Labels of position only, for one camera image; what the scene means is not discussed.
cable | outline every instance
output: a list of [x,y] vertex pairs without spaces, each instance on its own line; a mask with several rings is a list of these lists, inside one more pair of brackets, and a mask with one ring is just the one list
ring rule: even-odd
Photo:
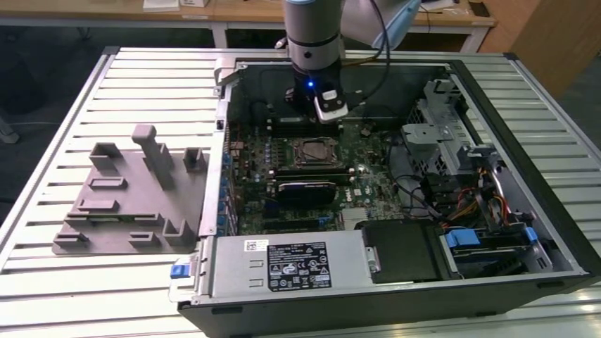
[[[372,0],[371,0],[371,3],[372,3],[374,11],[376,12],[378,20],[380,21],[380,24],[384,27],[384,32],[386,33],[383,33],[383,37],[384,37],[384,34],[387,34],[387,37],[388,37],[388,31],[387,31],[387,26],[384,25],[383,13],[380,12],[380,9],[379,9],[376,3]],[[374,56],[371,56],[370,58],[363,58],[360,60],[356,60],[356,61],[352,61],[350,63],[346,63],[343,65],[343,67],[352,67],[352,66],[363,65],[366,63],[376,61],[380,58],[380,55],[383,55],[384,47],[387,47],[387,45],[388,45],[388,39],[383,39],[383,43],[380,44],[380,48],[378,49],[378,52],[376,52],[376,54]]]
[[428,34],[431,34],[432,31],[432,25],[431,25],[431,12],[428,11],[428,9],[426,9],[426,7],[423,5],[420,5],[422,9],[426,11],[426,18],[428,20]]
[[422,180],[423,180],[423,178],[420,176],[418,176],[418,175],[407,175],[407,174],[404,174],[404,175],[399,175],[399,176],[395,177],[395,182],[399,181],[399,179],[404,178],[404,177],[411,178],[412,180],[415,180],[418,182],[422,182]]
[[459,197],[458,197],[458,208],[462,207],[463,195],[464,195],[467,192],[471,192],[472,190],[474,190],[474,188],[466,188],[466,189],[462,190],[460,195],[459,195]]
[[[412,177],[414,178],[414,180],[416,180],[416,177],[419,177],[419,176],[416,176],[416,175],[400,175],[400,176],[398,176],[398,178],[402,178],[402,177]],[[399,184],[399,182],[395,180],[395,183],[396,183],[396,186],[399,187],[399,189],[406,193],[406,194],[408,194],[418,202],[420,202],[420,204],[422,204],[422,206],[424,206],[424,209],[426,210],[428,210],[428,213],[430,213],[430,215],[434,217],[434,218],[436,218],[436,219],[439,219],[439,220],[446,220],[444,218],[443,218],[443,216],[442,216],[442,214],[435,210],[435,208],[432,208],[432,206],[424,201],[424,199],[420,197],[420,196],[418,196],[416,194],[414,194],[403,185],[400,185]]]
[[391,43],[388,41],[387,24],[384,23],[383,13],[380,12],[380,8],[378,7],[376,0],[370,0],[370,2],[372,3],[374,11],[376,12],[376,15],[378,15],[378,20],[380,21],[380,25],[383,26],[383,38],[384,38],[384,44],[387,47],[387,67],[384,68],[383,78],[382,78],[380,82],[376,84],[376,87],[366,94],[364,101],[367,101],[374,96],[374,94],[378,93],[380,88],[384,86],[384,83],[387,82],[388,74],[391,71]]

capacitor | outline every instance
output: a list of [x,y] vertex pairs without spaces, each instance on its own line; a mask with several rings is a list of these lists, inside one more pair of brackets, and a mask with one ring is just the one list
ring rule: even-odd
[[359,175],[366,174],[368,172],[368,167],[366,167],[366,165],[363,165],[363,164],[358,165],[358,172],[359,172]]

power supply label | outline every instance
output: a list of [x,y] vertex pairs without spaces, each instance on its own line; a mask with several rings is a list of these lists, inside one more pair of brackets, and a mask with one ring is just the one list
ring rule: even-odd
[[267,261],[274,292],[332,287],[326,242],[270,245]]

blue plastic clip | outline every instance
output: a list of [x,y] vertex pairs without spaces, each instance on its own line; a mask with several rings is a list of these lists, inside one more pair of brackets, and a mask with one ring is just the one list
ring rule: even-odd
[[451,248],[466,245],[480,245],[479,235],[472,229],[451,230],[450,233],[444,235],[444,238]]
[[530,243],[535,244],[536,241],[539,241],[539,235],[536,234],[535,229],[532,227],[527,227],[524,232],[527,233]]
[[190,278],[190,264],[171,266],[171,279]]
[[228,221],[228,218],[226,216],[218,216],[218,226],[223,227],[226,225],[226,222]]

metal bracket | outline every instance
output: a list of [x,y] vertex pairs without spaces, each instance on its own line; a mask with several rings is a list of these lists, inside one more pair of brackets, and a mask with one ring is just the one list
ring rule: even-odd
[[199,270],[196,273],[196,289],[198,295],[211,295],[212,279],[211,271],[214,268],[212,256],[215,253],[215,236],[208,236],[202,239],[203,247],[199,250]]
[[236,70],[236,58],[219,58],[215,61],[214,76],[218,86],[224,86],[238,79]]
[[223,99],[224,98],[224,86],[215,86],[214,87],[214,95],[219,98]]
[[439,141],[454,139],[454,134],[447,127],[436,127],[427,123],[403,126],[406,140],[414,144],[436,144]]

